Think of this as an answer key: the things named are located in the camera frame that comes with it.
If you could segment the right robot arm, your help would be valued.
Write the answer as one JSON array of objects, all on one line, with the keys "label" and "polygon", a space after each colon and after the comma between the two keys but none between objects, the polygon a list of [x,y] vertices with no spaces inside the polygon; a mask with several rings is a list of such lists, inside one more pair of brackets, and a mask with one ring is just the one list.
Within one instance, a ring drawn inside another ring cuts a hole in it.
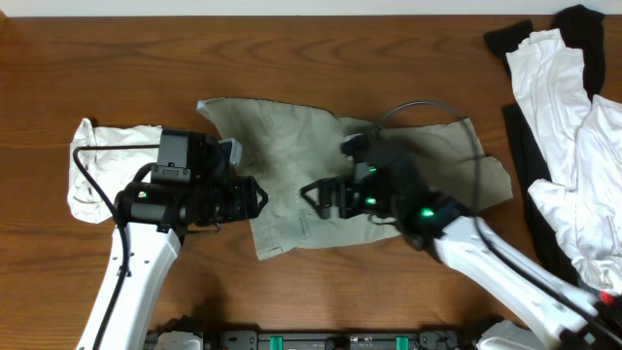
[{"label": "right robot arm", "polygon": [[621,318],[597,297],[543,269],[453,197],[431,188],[409,147],[349,140],[351,174],[317,180],[300,194],[322,219],[385,219],[417,251],[462,273],[516,315],[547,349],[618,349]]}]

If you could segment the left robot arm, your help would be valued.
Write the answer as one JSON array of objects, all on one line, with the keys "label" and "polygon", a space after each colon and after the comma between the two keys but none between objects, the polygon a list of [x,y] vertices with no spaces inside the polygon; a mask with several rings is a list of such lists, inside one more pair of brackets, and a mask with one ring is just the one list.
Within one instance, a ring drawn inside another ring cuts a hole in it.
[{"label": "left robot arm", "polygon": [[254,219],[268,202],[254,177],[233,173],[242,155],[233,138],[165,129],[154,148],[154,162],[140,167],[116,198],[102,198],[115,230],[81,349],[142,348],[185,236]]}]

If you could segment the khaki shorts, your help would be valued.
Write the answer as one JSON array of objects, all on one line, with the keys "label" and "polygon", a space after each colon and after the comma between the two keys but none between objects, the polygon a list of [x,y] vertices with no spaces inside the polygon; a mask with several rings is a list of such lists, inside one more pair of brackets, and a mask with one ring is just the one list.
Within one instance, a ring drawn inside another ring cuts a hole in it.
[{"label": "khaki shorts", "polygon": [[[197,112],[224,139],[242,145],[241,176],[253,176],[267,192],[267,205],[251,221],[257,256],[267,260],[293,248],[324,249],[360,245],[397,236],[365,216],[322,220],[300,196],[316,180],[347,175],[352,163],[340,152],[344,138],[371,123],[338,118],[328,111],[268,100],[200,100]],[[385,128],[385,139],[408,142],[424,178],[465,205],[472,203],[471,122]]]}]

